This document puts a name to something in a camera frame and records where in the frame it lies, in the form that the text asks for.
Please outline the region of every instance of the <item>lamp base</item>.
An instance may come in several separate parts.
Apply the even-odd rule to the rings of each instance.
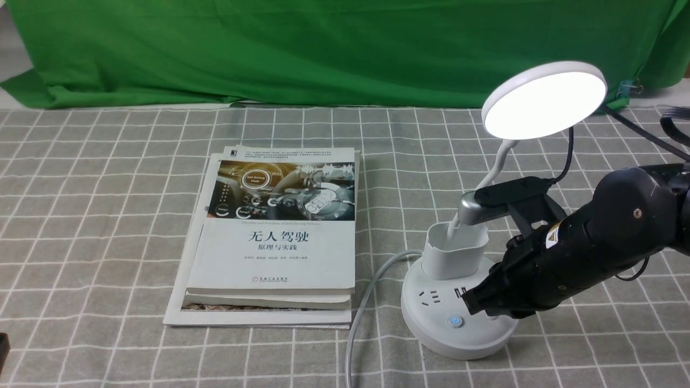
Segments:
[[[412,334],[431,351],[456,360],[476,360],[502,349],[518,321],[483,312],[471,316],[460,297],[489,274],[493,262],[482,258],[473,275],[435,280],[422,270],[423,259],[412,264],[402,283],[400,306]]]

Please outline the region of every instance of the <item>book title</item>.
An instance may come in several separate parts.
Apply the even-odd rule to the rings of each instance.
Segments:
[[[259,251],[296,251],[298,243],[309,241],[309,233],[282,231],[276,236],[272,231],[253,231],[249,241],[259,242]]]

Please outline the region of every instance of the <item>book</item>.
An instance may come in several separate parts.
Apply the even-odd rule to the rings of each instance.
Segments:
[[[246,148],[220,161],[187,292],[351,295],[353,148]]]
[[[205,295],[187,293],[186,304],[252,306],[287,309],[342,310],[350,308],[349,295]]]
[[[199,246],[204,221],[208,216],[206,205],[210,203],[215,188],[215,177],[223,158],[241,147],[227,147],[224,154],[210,156],[206,177],[202,183],[201,193],[197,198],[192,221],[188,228],[187,238],[181,255],[180,265],[172,289],[163,323],[174,326],[222,326],[222,327],[276,327],[300,329],[349,329],[352,321],[351,305],[340,310],[291,309],[270,307],[238,307],[229,304],[193,303],[186,300],[186,290],[195,253]],[[355,171],[359,171],[359,152],[355,152]],[[261,295],[261,298],[282,298],[288,295]],[[304,298],[320,298],[326,295],[305,295]]]

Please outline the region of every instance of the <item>white lamp head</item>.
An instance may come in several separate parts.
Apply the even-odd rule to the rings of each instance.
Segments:
[[[531,68],[489,95],[482,108],[486,131],[501,139],[535,139],[582,121],[606,98],[601,71],[584,62],[562,61]]]

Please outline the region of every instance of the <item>gray checkered tablecloth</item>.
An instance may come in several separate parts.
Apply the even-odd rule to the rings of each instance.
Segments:
[[[665,108],[625,114],[651,132]],[[500,140],[476,110],[227,108],[0,111],[2,387],[344,387],[347,331],[168,328],[161,323],[210,153],[355,147],[357,295],[391,254],[422,248]],[[608,171],[675,161],[607,117],[577,127],[552,192],[572,210]],[[564,133],[521,142],[500,180],[550,176]],[[500,259],[517,230],[490,225]],[[420,346],[400,311],[406,265],[376,288],[355,343],[358,387],[690,387],[690,259],[665,251],[637,281],[610,280],[521,322],[472,362]]]

